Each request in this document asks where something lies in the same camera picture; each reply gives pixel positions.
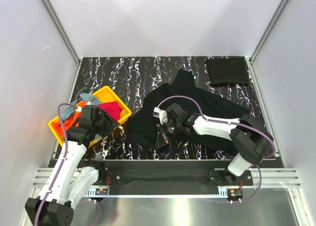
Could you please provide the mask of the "black t-shirt with blue logo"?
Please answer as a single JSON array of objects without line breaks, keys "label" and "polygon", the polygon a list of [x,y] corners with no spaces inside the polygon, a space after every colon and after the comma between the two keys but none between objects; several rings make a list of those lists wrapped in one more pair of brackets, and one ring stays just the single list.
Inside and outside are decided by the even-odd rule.
[{"label": "black t-shirt with blue logo", "polygon": [[207,90],[196,87],[192,72],[180,69],[171,84],[164,83],[151,91],[145,98],[142,108],[127,121],[126,142],[153,149],[157,140],[156,124],[159,119],[153,116],[154,108],[165,98],[172,96],[161,105],[164,110],[177,103],[188,114],[198,113],[212,118],[241,118],[250,110],[228,101]]}]

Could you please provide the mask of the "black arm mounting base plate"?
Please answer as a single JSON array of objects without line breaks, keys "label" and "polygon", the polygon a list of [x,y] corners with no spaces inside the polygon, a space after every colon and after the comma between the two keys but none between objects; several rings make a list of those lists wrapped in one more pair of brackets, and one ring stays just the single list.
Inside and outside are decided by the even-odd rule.
[{"label": "black arm mounting base plate", "polygon": [[129,183],[198,183],[210,186],[252,186],[251,172],[240,177],[230,176],[225,170],[202,168],[112,168],[105,170],[111,179],[110,185],[123,186]]}]

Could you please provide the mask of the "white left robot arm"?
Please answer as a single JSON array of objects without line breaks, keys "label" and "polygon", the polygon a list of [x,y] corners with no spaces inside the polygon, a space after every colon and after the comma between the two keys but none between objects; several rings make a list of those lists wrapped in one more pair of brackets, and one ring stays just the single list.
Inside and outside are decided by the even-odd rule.
[{"label": "white left robot arm", "polygon": [[25,203],[34,226],[69,226],[88,189],[109,180],[100,160],[88,161],[77,177],[74,173],[95,136],[108,136],[119,123],[98,105],[86,105],[80,113],[69,129],[60,123],[64,134],[62,152],[37,197],[28,198]]}]

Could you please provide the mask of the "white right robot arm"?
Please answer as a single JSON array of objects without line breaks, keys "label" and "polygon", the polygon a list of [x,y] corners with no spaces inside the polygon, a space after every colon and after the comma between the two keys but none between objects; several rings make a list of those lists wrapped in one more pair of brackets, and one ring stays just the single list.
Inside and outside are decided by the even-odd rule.
[{"label": "white right robot arm", "polygon": [[238,153],[224,172],[230,185],[237,184],[244,171],[266,158],[269,150],[275,150],[272,136],[249,115],[233,119],[209,117],[202,112],[189,115],[173,103],[165,110],[155,107],[153,116],[159,119],[156,148],[168,145],[181,134],[197,137],[198,141],[206,136],[231,141]]}]

